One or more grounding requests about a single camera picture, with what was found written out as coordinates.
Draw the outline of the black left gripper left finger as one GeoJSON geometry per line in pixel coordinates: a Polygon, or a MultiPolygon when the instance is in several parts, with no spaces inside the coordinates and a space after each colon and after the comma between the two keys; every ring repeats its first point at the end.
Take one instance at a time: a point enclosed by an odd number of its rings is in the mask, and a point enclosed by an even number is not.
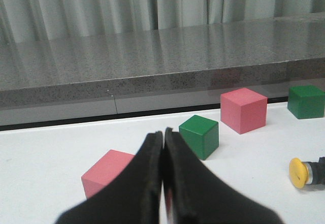
{"type": "Polygon", "coordinates": [[[162,151],[162,132],[147,134],[137,154],[111,183],[56,222],[159,223],[162,151]]]}

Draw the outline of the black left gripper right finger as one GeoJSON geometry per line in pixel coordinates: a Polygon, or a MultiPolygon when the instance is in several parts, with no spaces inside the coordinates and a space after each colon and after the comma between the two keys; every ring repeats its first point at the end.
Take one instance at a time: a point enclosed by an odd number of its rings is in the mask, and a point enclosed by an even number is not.
{"type": "Polygon", "coordinates": [[[215,176],[171,128],[165,131],[162,175],[169,223],[281,223],[273,210],[215,176]]]}

